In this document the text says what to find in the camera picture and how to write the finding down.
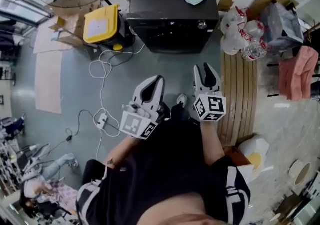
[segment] plastic bottle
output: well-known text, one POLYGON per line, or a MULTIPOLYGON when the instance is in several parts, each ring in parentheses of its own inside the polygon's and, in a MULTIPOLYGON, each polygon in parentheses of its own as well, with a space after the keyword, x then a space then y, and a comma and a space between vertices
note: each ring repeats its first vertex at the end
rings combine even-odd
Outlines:
POLYGON ((265 25, 258 20, 249 21, 244 29, 256 39, 260 39, 265 33, 265 25))
POLYGON ((241 49, 249 46, 252 36, 241 26, 242 23, 232 24, 221 38, 220 47, 227 55, 236 55, 241 49))
POLYGON ((245 27, 248 17, 249 8, 239 9, 237 6, 230 9, 222 18, 220 30, 223 34, 227 33, 228 28, 233 24, 241 24, 242 29, 245 27))
POLYGON ((261 39, 253 38, 248 47, 241 49, 242 58, 248 62, 260 59, 268 53, 267 44, 261 39))

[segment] knob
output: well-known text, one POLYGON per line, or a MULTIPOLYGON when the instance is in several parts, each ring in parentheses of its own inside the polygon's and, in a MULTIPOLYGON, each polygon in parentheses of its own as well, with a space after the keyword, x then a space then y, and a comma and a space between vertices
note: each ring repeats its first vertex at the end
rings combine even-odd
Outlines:
POLYGON ((206 22, 204 20, 199 20, 198 29, 199 30, 205 30, 208 27, 206 22))

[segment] black printed marker cube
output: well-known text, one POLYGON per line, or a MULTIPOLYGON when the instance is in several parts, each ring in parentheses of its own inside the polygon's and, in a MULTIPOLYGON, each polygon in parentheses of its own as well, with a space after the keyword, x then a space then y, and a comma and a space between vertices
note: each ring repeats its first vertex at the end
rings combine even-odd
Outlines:
POLYGON ((136 113, 123 111, 120 131, 135 138, 146 140, 157 127, 151 119, 136 113))
POLYGON ((199 94, 194 102, 201 121, 217 122, 227 113, 226 97, 199 94))

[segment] yellow container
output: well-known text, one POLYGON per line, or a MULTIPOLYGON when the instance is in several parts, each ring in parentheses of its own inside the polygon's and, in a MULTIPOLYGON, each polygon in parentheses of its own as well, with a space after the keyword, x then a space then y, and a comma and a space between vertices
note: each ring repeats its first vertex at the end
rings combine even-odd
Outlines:
POLYGON ((83 39, 89 44, 111 39, 118 32, 118 4, 85 15, 83 39))

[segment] wooden slats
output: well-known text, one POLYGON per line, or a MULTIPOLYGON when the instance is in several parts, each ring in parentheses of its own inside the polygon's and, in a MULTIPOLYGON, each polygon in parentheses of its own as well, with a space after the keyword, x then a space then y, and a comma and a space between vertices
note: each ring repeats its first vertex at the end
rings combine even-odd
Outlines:
POLYGON ((231 59, 231 93, 230 93, 230 110, 228 119, 228 130, 226 138, 229 146, 234 146, 235 142, 232 142, 232 134, 234 131, 235 116, 236 116, 236 104, 237 104, 237 57, 235 55, 230 57, 231 59))
POLYGON ((230 115, 230 96, 231 96, 231 56, 225 54, 225 69, 224 69, 224 96, 226 98, 226 115, 222 119, 222 129, 220 135, 220 141, 222 146, 228 146, 227 133, 228 133, 228 122, 230 115))
POLYGON ((252 97, 252 110, 251 110, 251 120, 248 136, 251 137, 254 133, 256 108, 257 108, 257 94, 258 94, 258 72, 257 72, 257 62, 253 62, 253 97, 252 97))
POLYGON ((239 137, 242 106, 244 102, 244 60, 240 53, 236 55, 236 106, 231 143, 235 144, 239 137))
POLYGON ((241 54, 221 54, 222 94, 227 114, 220 120, 218 135, 222 145, 234 146, 252 136, 257 104, 257 62, 247 62, 241 54))
MULTIPOLYGON (((223 83, 225 81, 225 68, 226 68, 226 54, 224 52, 221 53, 221 81, 222 81, 222 95, 225 96, 226 94, 226 88, 225 84, 223 83)), ((218 123, 218 136, 221 139, 221 131, 222 131, 222 122, 218 123)))

